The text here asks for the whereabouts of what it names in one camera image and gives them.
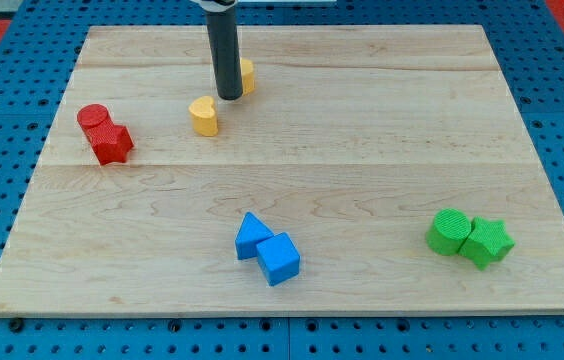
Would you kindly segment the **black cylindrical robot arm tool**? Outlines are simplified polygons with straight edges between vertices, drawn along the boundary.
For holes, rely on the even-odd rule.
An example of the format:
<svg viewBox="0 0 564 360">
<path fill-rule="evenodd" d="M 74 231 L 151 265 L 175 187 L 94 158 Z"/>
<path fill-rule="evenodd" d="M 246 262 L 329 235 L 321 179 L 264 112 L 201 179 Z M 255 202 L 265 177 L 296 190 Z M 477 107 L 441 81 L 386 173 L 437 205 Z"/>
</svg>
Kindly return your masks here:
<svg viewBox="0 0 564 360">
<path fill-rule="evenodd" d="M 224 100 L 242 96 L 235 0 L 193 0 L 205 13 L 217 93 Z"/>
</svg>

